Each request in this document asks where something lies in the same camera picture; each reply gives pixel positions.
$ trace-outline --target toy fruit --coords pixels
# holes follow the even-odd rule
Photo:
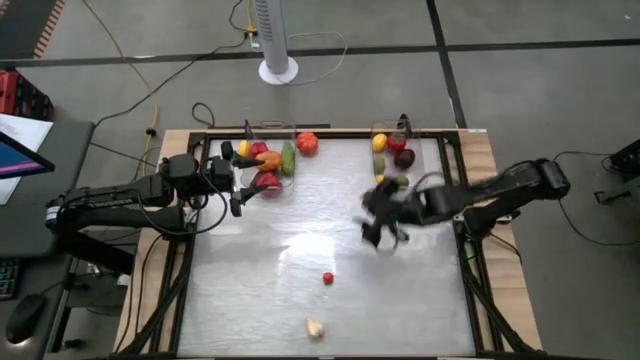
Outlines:
[[[313,340],[320,340],[324,335],[324,326],[318,321],[307,318],[307,334]]]
[[[374,152],[384,150],[385,145],[387,145],[387,135],[385,134],[378,134],[371,140],[371,148]]]
[[[409,178],[407,178],[404,175],[400,175],[396,178],[396,182],[398,183],[398,185],[400,185],[400,187],[407,187],[409,186]]]
[[[253,179],[256,186],[267,185],[269,187],[281,187],[282,184],[278,179],[278,175],[274,174],[271,171],[261,171],[256,174],[256,177]]]
[[[249,147],[250,146],[251,146],[251,144],[249,144],[248,140],[240,141],[240,145],[238,145],[238,155],[240,155],[240,156],[249,156]]]
[[[382,156],[376,156],[373,158],[373,173],[376,175],[384,174],[386,165]]]
[[[411,149],[404,149],[400,150],[400,152],[393,157],[393,164],[402,170],[407,170],[413,165],[415,160],[416,153]]]
[[[312,132],[303,132],[298,135],[296,145],[304,155],[313,155],[318,150],[318,138]]]
[[[263,142],[253,143],[249,148],[249,157],[256,157],[258,154],[262,154],[265,151],[269,151],[267,144]]]
[[[403,133],[393,133],[387,139],[387,148],[394,153],[397,153],[407,146],[407,137]]]
[[[322,274],[322,282],[324,282],[325,285],[333,284],[333,274],[330,272]]]
[[[282,147],[282,173],[291,176],[296,167],[296,152],[293,146],[285,143]]]
[[[282,165],[282,156],[276,151],[265,151],[256,156],[258,160],[264,160],[264,164],[257,166],[260,171],[272,171]]]

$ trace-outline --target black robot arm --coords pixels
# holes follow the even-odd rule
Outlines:
[[[213,156],[203,164],[189,154],[162,159],[158,172],[134,183],[100,188],[79,188],[58,196],[47,204],[46,226],[57,236],[58,249],[71,255],[104,265],[111,270],[131,273],[133,256],[97,241],[79,230],[90,225],[153,228],[167,240],[180,241],[195,233],[185,221],[181,205],[175,198],[200,210],[199,197],[230,193],[233,216],[241,216],[244,205],[266,186],[252,186],[236,191],[233,167],[247,168],[264,162],[239,156],[225,141],[222,156]],[[144,207],[157,207],[147,210]]]
[[[442,185],[414,189],[403,199],[394,199],[399,185],[385,179],[363,196],[363,205],[375,216],[373,224],[363,223],[363,238],[375,247],[383,226],[389,227],[397,240],[408,235],[398,224],[426,226],[450,220],[457,214],[464,218],[469,233],[486,235],[496,221],[513,214],[533,200],[557,200],[570,189],[564,173],[554,161],[539,159],[517,163],[501,174],[471,186]],[[488,205],[474,204],[495,199]]]

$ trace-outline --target red bell pepper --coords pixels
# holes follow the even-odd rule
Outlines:
[[[403,133],[394,133],[387,138],[387,149],[393,153],[404,150],[407,146],[407,137]]]

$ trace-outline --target computer mouse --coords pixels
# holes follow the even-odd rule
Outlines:
[[[19,344],[33,335],[46,302],[44,295],[32,294],[18,303],[7,321],[7,340],[10,343]]]

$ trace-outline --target yellow pepper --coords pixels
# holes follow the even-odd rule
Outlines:
[[[249,144],[248,140],[240,141],[240,145],[238,145],[238,155],[240,156],[249,156],[249,148],[251,144]]]
[[[384,147],[386,145],[387,145],[387,135],[385,134],[378,134],[374,136],[373,139],[371,140],[371,148],[373,148],[373,151],[375,152],[380,152],[384,150]]]

